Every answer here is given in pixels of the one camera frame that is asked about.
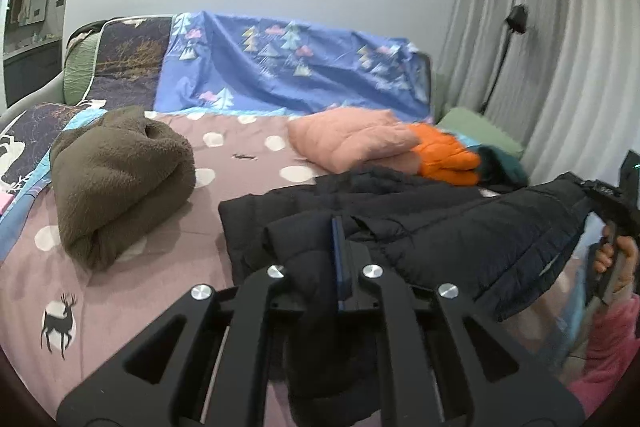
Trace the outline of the right hand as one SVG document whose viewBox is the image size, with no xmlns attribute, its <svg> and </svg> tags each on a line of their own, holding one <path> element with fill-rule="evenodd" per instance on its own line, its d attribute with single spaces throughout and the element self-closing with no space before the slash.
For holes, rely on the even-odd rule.
<svg viewBox="0 0 640 427">
<path fill-rule="evenodd" d="M 634 238 L 623 235 L 614 237 L 614 232 L 607 225 L 602 230 L 602 237 L 594 254 L 593 273 L 600 279 L 613 270 L 615 263 L 620 260 L 622 267 L 616 277 L 611 277 L 610 280 L 613 286 L 611 296 L 607 303 L 603 303 L 607 307 L 613 306 L 617 301 L 629 299 L 639 262 L 639 249 Z"/>
</svg>

